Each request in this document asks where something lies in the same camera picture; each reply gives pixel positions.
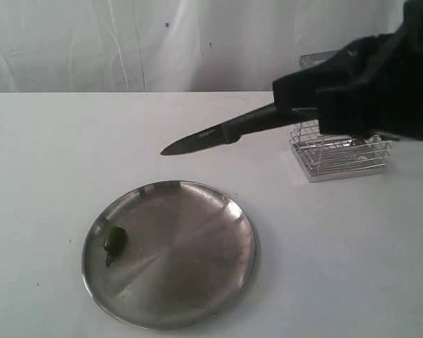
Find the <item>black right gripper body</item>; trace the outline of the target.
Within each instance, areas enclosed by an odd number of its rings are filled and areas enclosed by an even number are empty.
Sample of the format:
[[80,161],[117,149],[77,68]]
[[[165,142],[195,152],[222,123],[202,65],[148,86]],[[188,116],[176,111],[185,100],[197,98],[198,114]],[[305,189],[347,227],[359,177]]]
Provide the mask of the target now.
[[319,131],[423,141],[423,1],[406,1],[403,22],[349,83],[317,90]]

